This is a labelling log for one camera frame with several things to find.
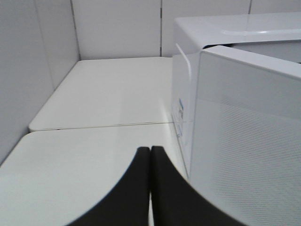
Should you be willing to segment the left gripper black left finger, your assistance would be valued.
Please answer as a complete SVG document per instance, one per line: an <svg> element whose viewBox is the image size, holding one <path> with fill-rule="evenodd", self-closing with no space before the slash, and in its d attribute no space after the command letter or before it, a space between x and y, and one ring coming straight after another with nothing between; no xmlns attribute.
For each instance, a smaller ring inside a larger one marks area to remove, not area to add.
<svg viewBox="0 0 301 226"><path fill-rule="evenodd" d="M147 226L150 149L139 147L118 183L71 226Z"/></svg>

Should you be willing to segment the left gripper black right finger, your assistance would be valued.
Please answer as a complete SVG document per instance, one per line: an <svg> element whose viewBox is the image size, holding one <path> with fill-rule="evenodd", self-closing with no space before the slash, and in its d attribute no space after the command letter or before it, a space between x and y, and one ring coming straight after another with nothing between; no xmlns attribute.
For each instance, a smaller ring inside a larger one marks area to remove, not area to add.
<svg viewBox="0 0 301 226"><path fill-rule="evenodd" d="M156 226L234 226L231 218L181 176L161 146L150 152L150 191Z"/></svg>

